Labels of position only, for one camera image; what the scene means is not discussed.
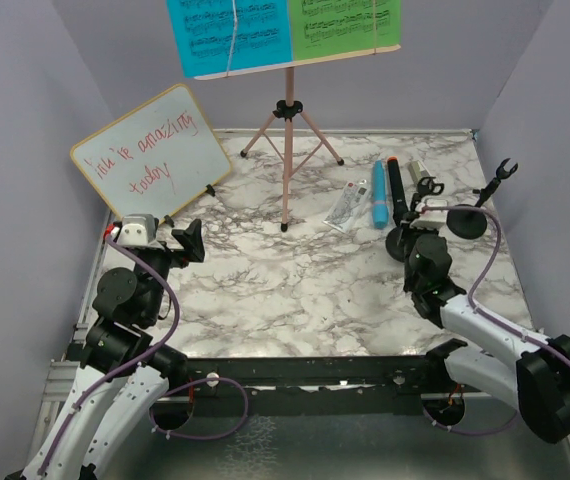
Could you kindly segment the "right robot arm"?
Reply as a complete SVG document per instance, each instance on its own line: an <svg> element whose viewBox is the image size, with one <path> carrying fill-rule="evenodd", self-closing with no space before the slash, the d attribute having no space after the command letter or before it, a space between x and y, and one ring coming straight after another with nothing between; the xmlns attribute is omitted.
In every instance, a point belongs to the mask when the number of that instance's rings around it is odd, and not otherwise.
<svg viewBox="0 0 570 480"><path fill-rule="evenodd" d="M437 391L470 385L512 407L539 439L563 440L570 435L570 336L515 324L456 285L445 238L422 220L432 211L401 218L404 289L421 317L464 340L425 365L426 383Z"/></svg>

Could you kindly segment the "green sheet music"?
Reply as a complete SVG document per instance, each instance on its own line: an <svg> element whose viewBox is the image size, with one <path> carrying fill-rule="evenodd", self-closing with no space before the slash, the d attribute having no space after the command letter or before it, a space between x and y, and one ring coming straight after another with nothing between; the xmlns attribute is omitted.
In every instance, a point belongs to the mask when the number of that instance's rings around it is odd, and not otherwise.
<svg viewBox="0 0 570 480"><path fill-rule="evenodd" d="M372 54L400 46L399 1L290 1L288 6L296 62Z"/></svg>

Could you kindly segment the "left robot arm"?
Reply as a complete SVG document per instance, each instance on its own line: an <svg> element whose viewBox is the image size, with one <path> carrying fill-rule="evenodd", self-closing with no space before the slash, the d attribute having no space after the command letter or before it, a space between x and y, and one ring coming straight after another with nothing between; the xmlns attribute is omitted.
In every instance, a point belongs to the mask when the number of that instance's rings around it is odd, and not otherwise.
<svg viewBox="0 0 570 480"><path fill-rule="evenodd" d="M185 385L186 356L147 331L164 299L179 307L168 283L171 269L204 261L202 223L195 219L172 230L176 248L158 240L158 226L151 214L133 214L106 229L105 243L135 265L112 268L99 279L92 303L98 318L86 334L67 399L42 446L13 478L101 478L153 403Z"/></svg>

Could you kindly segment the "blue toy microphone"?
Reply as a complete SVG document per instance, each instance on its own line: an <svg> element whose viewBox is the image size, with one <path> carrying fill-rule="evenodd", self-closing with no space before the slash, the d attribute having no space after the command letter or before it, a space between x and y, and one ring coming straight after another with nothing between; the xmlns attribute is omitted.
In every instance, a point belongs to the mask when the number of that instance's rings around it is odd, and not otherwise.
<svg viewBox="0 0 570 480"><path fill-rule="evenodd" d="M376 160L372 173L372 220L376 229L384 229L389 223L385 175L383 162Z"/></svg>

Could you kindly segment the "blue sheet music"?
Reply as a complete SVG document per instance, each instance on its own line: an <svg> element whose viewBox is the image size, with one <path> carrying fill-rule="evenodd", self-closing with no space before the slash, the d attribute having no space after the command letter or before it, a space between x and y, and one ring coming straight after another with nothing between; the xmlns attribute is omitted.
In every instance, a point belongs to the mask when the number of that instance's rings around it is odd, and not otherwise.
<svg viewBox="0 0 570 480"><path fill-rule="evenodd" d="M286 1L173 0L166 5L187 78L293 61Z"/></svg>

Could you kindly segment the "pink music stand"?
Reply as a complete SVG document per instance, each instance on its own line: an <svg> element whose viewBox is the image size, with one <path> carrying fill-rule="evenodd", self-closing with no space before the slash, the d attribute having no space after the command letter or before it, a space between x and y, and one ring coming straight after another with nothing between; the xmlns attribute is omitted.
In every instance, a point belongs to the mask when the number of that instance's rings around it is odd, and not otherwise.
<svg viewBox="0 0 570 480"><path fill-rule="evenodd" d="M246 158L247 155L252 150L255 143L264 137L268 143L271 145L274 152L280 158L283 164L283 174L282 174L282 216L280 221L280 227L282 232L287 232L289 228L289 196L290 196L290 182L294 175L316 154L316 152L321 148L325 149L331 154L331 156L336 161L338 166L344 164L344 159L337 153L333 148L326 135L321 131L318 125L311 119L309 114L305 111L304 106L300 101L295 98L295 68L307 65L322 64L328 62L334 62L339 60L347 60L352 58L360 58L366 56L375 56L380 54L393 53L401 49L400 44L378 47L374 45L371 49L357 50L346 53L338 53L333 55L326 55L317 58L303 59L303 60L292 60L289 62L281 62L276 64L268 64L267 66L250 67L240 70L232 71L231 63L233 55L235 53L235 41L231 41L229 48L228 59L226 60L226 65L223 73L213 73L203 76L197 76L199 80L209 80L218 78L227 78L229 76L239 76L249 73L257 73L263 71L270 71L276 69L283 69L285 75L285 98L279 100L276 104L276 108L270 113L267 120L263 125L256 131L251 140L247 145L241 150L241 156ZM294 165L294 119L297 116L301 116L307 126L312 130L318 143L297 166ZM275 120L284 121L284 150L280 151L272 139L267 133L267 130Z"/></svg>

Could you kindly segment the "black mic stand front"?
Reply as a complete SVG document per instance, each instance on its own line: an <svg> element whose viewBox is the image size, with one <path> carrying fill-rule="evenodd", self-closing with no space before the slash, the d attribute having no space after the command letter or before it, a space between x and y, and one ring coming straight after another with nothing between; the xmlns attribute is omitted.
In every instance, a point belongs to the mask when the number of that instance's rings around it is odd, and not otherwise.
<svg viewBox="0 0 570 480"><path fill-rule="evenodd" d="M507 169L506 165L509 161L510 158L504 159L496 168L495 175L488 184L482 189L473 191L474 194L478 195L474 204L475 208L482 207L496 192L500 184L518 170L518 163ZM452 210L447 214L446 225L454 235L466 240L475 240L485 233L487 219L483 213L478 211Z"/></svg>

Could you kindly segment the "black microphone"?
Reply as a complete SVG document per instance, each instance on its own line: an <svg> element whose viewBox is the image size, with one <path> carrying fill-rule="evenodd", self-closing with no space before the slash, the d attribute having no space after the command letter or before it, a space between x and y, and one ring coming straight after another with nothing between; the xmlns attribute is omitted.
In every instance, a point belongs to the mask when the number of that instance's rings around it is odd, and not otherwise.
<svg viewBox="0 0 570 480"><path fill-rule="evenodd" d="M392 217L395 225L399 226L403 220L404 215L408 212L404 185L400 173L398 159L396 157L389 157L386 164L392 197Z"/></svg>

